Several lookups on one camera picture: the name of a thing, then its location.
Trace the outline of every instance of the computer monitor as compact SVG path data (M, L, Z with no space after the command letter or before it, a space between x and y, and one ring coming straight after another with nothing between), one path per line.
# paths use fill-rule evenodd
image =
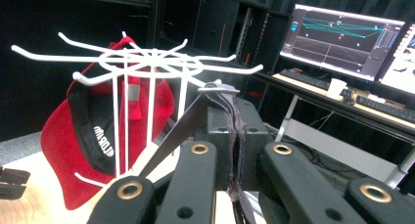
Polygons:
M382 84L415 94L415 23L405 31L379 80Z
M403 25L296 5L280 55L373 81Z

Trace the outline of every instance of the brass screw insert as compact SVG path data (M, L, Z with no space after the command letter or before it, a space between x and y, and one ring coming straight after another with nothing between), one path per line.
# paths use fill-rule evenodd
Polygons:
M367 198L375 202L390 202L392 200L391 195L382 188L364 184L360 186L360 192Z
M130 181L118 188L116 195L122 200L131 200L138 197L143 191L143 185L136 181Z
M293 150L285 145L275 145L273 148L274 152L281 155L289 155Z
M190 149L194 154L205 154L208 152L208 146L203 144L193 145Z

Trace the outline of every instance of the electronic device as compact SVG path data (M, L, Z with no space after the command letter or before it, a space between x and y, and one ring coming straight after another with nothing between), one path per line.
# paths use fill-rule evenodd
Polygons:
M351 90L343 89L340 95L343 96L343 103L349 106L353 106L356 103L356 101L353 98L353 93Z
M408 109L398 109L394 106L387 104L379 103L377 101L371 100L363 96L357 96L356 103L362 106L365 106L370 109L377 110L379 112L384 112L389 115L398 117L400 119L415 123L415 111Z
M296 5L283 57L373 81L404 22Z
M382 84L415 94L415 22L396 42L399 43L379 80Z
M320 80L305 74L302 74L300 72L293 71L291 69L282 69L279 74L292 78L294 80L303 82L308 85L315 86L317 88L323 89L323 90L329 90L330 82Z

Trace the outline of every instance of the hat display rack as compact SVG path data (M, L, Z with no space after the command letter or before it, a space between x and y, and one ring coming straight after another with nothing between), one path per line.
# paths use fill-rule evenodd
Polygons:
M129 45L131 48L122 49L122 50L112 50L109 48L102 48L99 46L94 46L90 44L81 43L78 41L73 41L64 36L59 32L59 36L69 45L97 51L101 55L98 57L78 57L78 56L54 56L54 55L38 55L27 52L27 50L13 45L12 50L19 53L20 55L36 61L42 62L70 62L70 63L97 63L108 71L106 74L95 77L86 77L80 72L74 72L72 78L79 83L86 86L94 86L106 81L113 82L113 107L114 107L114 126L115 126L115 179L120 178L121 176L126 175L128 172L128 104L127 98L125 98L125 173L120 174L120 163L119 161L119 121L118 121L118 95L117 95L117 82L118 78L123 76L124 82L124 91L125 95L128 95L128 76L135 76L140 78L149 79L149 109L148 109L148 118L147 118L147 143L146 146L149 146L152 143L152 134L153 134L153 115L154 115L154 105L155 105L155 92L156 92L156 82L157 79L170 79L170 78L180 78L180 91L179 91L179 104L178 104L178 114L177 119L179 119L185 112L185 100L187 94L188 83L192 83L199 87L199 91L223 91L220 88L205 88L205 83L201 80L194 77L195 75L201 73L204 70L210 71L219 71L227 72L234 74L253 74L262 69L262 65L252 67L252 68L234 68L234 67L220 67L220 66L211 66L205 65L201 61L217 61L217 62L230 62L235 59L235 55L220 58L220 57L211 57L211 56L188 56L186 54L178 53L180 49L186 46L187 40L170 50L158 50L158 49L143 49L140 48L133 42L130 42ZM107 184L101 183L100 181L94 181L92 179L83 177L81 174L75 172L73 174L78 179L83 182L99 186L107 187Z

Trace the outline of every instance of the white cup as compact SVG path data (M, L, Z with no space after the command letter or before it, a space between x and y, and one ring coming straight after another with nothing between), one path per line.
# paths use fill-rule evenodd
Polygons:
M345 89L347 86L347 83L345 83L342 80L332 78L332 81L330 82L329 91L327 92L327 97L332 99L339 99L340 93L342 93L342 90Z

